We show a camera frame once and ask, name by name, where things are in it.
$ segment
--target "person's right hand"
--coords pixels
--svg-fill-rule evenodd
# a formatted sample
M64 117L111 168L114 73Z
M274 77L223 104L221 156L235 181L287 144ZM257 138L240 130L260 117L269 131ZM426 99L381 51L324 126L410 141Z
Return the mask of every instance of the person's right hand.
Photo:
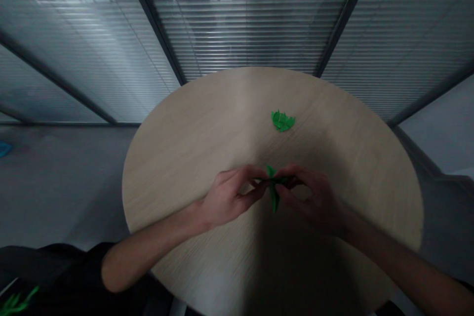
M323 234L343 237L347 226L347 208L334 195L326 174L291 164L280 169L275 177L293 177L285 186L276 185L283 202L300 214ZM311 189L311 196L301 201L291 192L304 184Z

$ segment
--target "finger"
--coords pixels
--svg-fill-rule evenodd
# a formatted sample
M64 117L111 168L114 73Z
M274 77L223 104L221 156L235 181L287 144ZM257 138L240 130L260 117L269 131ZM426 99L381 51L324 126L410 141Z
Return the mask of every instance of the finger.
M298 200L290 190L281 184L275 185L275 189L286 205L299 214L306 215L307 205L303 201Z
M248 182L251 186L253 186L254 188L256 188L257 185L258 185L258 183L257 183L255 180L253 180L253 179L249 179L247 182Z
M262 168L248 164L240 168L238 172L228 180L228 182L232 189L237 192L242 184L251 178L266 180L269 179L269 176Z
M239 202L242 204L243 211L247 211L250 208L250 206L252 206L259 199L261 199L263 194L265 193L265 189L269 185L270 185L269 181L262 181L257 184L255 189L241 196L239 198Z
M290 164L280 169L275 174L275 177L285 177L285 176L296 176L310 189L312 190L317 189L317 181L316 181L315 174L304 167L301 167L296 164Z
M222 183L232 178L239 169L240 168L235 168L231 170L221 171L219 174L216 175L216 178L214 179L214 183L217 185L221 185Z
M304 185L304 183L299 180L297 177L291 177L286 183L284 183L285 187L289 190L293 189L298 185Z

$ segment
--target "metal window frame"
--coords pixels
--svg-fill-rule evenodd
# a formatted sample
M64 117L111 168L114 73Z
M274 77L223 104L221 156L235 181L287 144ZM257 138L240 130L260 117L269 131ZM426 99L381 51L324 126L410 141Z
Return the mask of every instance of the metal window frame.
M326 69L329 59L331 59L332 52L334 52L334 49L337 46L337 42L339 42L342 32L344 32L347 22L349 21L352 12L354 11L354 8L357 5L357 2L358 0L346 0L346 3L344 4L341 14L339 15L339 18L336 22L336 25L334 25L334 29L326 44L326 48L324 49L321 60L319 61L319 65L313 73L314 77L320 78L322 76L322 73L324 72L324 69Z
M416 100L414 103L402 110L393 119L388 121L387 125L390 128L398 126L403 121L409 119L414 114L424 109L433 101L440 98L441 96L449 92L452 88L454 88L467 78L471 77L472 75L474 75L474 60L472 60L469 64L463 67L460 71L452 75L450 78L443 80L433 90L423 95L420 99Z
M109 124L116 125L117 121L110 116L107 112L101 109L97 104L90 100L86 95L81 93L78 89L67 83L61 77L56 75L52 70L48 69L43 63L41 63L34 56L29 54L21 46L19 46L15 41L10 39L3 33L0 33L0 44L8 49L11 53L17 56L20 60L28 64L32 69L40 73L43 77L48 79L51 83L55 84L58 88L62 89L64 92L75 98L81 104L86 106L89 110L94 112L97 116L101 117ZM21 120L25 123L33 123L32 120Z
M33 123L29 118L24 117L21 114L18 114L16 112L13 112L13 111L7 109L1 103L0 103L0 113L5 114L7 116L10 116L12 119L17 120L19 123L24 123L24 124ZM2 122L0 124L16 124L16 122Z
M158 11L156 7L153 5L152 0L138 0L143 8L143 11L145 12L148 21L153 28L153 31L161 45L161 48L163 49L163 52L166 55L166 58L168 59L168 62L178 79L178 82L181 86L185 85L188 81L186 80L186 77L184 76L184 73L181 69L181 66L179 65L179 61L176 58L176 54L174 53L173 47L171 46L171 43L168 39L168 36L166 35L166 32L164 30L163 24L159 18Z

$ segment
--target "wood grain surface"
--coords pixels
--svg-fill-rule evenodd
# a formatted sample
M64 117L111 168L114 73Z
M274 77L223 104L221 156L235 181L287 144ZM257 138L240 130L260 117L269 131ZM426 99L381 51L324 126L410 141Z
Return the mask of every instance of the wood grain surface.
M273 127L278 109L296 117L287 132ZM218 172L246 163L323 171L352 208L409 248L420 246L418 180L390 129L330 83L261 67L202 77L148 115L123 172L130 231L204 197ZM357 250L320 237L284 205L273 214L268 192L235 221L175 248L153 273L208 316L362 315L394 291Z

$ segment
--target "green leaves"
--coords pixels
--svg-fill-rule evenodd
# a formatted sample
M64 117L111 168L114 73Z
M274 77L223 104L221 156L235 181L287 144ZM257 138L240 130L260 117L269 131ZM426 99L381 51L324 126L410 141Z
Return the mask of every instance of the green leaves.
M272 197L272 208L273 212L276 212L278 210L278 204L280 203L280 195L278 195L277 190L275 189L276 184L285 184L288 179L291 177L281 177L281 178L274 178L273 176L277 172L276 169L273 169L271 166L267 164L267 174L270 177L268 181L270 181L270 195Z
M284 132L293 127L296 119L289 117L286 113L281 113L280 110L278 110L277 112L272 111L272 121L277 131Z
M9 316L11 314L19 313L25 310L28 307L31 297L38 292L40 289L39 286L35 287L26 299L22 303L20 301L21 294L13 294L9 299L4 303L3 307L0 309L0 316Z
M267 173L270 178L272 178L276 172L277 171L275 169L267 165ZM277 190L275 189L275 183L273 181L270 183L269 189L270 195L272 196L272 208L273 212L275 213L278 210L278 204L280 203L280 195L278 195Z

